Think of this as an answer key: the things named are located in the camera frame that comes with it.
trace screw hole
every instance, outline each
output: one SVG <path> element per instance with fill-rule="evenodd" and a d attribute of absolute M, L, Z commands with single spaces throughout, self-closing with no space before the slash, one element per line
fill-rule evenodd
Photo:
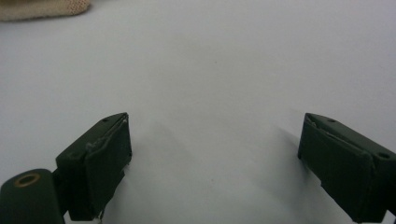
<path fill-rule="evenodd" d="M 24 188 L 35 183 L 39 178 L 40 175 L 36 173 L 23 175 L 14 182 L 14 186 L 17 188 Z"/>
<path fill-rule="evenodd" d="M 378 153 L 378 156 L 381 158 L 384 158 L 384 159 L 390 158 L 390 155 L 388 155 L 387 153 L 383 153 L 383 152 Z"/>

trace beige cloth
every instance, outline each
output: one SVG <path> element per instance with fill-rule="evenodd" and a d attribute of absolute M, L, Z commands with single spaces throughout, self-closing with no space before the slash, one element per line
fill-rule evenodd
<path fill-rule="evenodd" d="M 0 0 L 0 21 L 77 15 L 90 0 Z"/>

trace brown towel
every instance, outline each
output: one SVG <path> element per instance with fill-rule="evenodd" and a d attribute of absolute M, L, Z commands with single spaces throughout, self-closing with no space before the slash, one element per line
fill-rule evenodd
<path fill-rule="evenodd" d="M 0 0 L 0 21 L 77 15 L 90 0 Z"/>

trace white table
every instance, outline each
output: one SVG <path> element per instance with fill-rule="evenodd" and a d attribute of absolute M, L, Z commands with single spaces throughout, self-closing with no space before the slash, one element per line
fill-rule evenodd
<path fill-rule="evenodd" d="M 125 111 L 106 224 L 352 223 L 296 157 L 304 113 L 395 151 L 395 21 L 390 0 L 92 0 L 0 23 L 0 183 Z"/>

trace black plastic part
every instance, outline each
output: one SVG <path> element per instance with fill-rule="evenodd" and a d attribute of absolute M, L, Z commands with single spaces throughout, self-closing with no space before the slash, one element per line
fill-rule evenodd
<path fill-rule="evenodd" d="M 36 169 L 9 179 L 1 188 L 0 223 L 63 224 L 52 173 Z"/>
<path fill-rule="evenodd" d="M 355 222 L 395 212 L 396 155 L 342 123 L 306 114 L 298 157 Z"/>
<path fill-rule="evenodd" d="M 102 119 L 56 158 L 73 220 L 93 220 L 113 197 L 132 158 L 128 126 L 126 113 Z"/>

